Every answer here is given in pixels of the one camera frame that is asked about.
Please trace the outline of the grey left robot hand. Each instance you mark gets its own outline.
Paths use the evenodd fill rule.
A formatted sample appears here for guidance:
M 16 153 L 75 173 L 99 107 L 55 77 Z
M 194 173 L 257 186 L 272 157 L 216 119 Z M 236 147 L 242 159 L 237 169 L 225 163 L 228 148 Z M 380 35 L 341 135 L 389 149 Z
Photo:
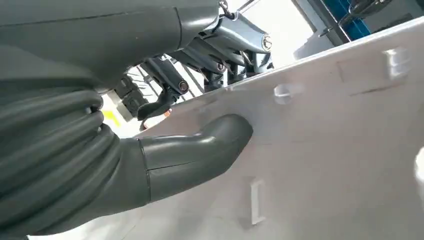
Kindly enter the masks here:
M 100 92 L 131 67 L 204 40 L 220 54 L 266 53 L 266 33 L 216 0 L 3 0 L 0 203 L 164 199 L 225 173 L 253 129 L 241 116 L 192 136 L 121 139 Z

